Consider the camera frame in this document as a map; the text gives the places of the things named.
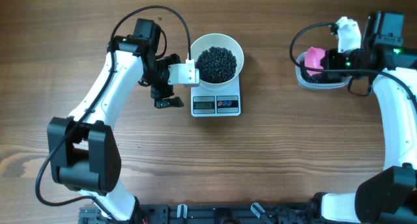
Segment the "pink scoop with blue handle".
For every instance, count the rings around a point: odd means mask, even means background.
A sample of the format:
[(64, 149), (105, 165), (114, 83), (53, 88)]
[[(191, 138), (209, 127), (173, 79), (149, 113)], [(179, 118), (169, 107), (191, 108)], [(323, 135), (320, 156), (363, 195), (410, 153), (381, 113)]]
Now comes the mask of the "pink scoop with blue handle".
[(314, 76), (321, 73), (324, 67), (321, 61), (326, 56), (326, 51), (322, 48), (310, 47), (304, 57), (304, 66), (307, 68), (317, 69), (317, 71), (306, 70), (309, 76)]

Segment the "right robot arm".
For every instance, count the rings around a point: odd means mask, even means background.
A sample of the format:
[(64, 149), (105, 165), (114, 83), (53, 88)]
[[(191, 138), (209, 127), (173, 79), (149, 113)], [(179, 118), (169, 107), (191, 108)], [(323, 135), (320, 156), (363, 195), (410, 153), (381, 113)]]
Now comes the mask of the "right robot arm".
[(372, 12), (361, 33), (357, 22), (344, 16), (328, 24), (338, 47), (311, 47), (301, 60), (311, 76), (368, 77), (384, 130), (382, 172), (354, 193), (320, 195), (315, 217), (321, 221), (416, 222), (416, 50), (403, 46), (403, 22), (399, 12)]

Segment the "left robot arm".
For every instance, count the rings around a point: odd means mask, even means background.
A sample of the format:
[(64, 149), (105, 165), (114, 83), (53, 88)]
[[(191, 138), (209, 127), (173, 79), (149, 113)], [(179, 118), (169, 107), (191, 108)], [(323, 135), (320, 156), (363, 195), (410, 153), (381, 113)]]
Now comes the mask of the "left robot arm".
[(180, 63), (177, 54), (158, 54), (161, 27), (138, 19), (134, 32), (114, 36), (102, 72), (84, 101), (68, 117), (51, 119), (47, 128), (46, 164), (57, 184), (81, 193), (98, 208), (106, 223), (148, 223), (139, 200), (119, 180), (121, 156), (113, 129), (136, 85), (151, 88), (157, 109), (183, 107), (169, 80), (169, 66)]

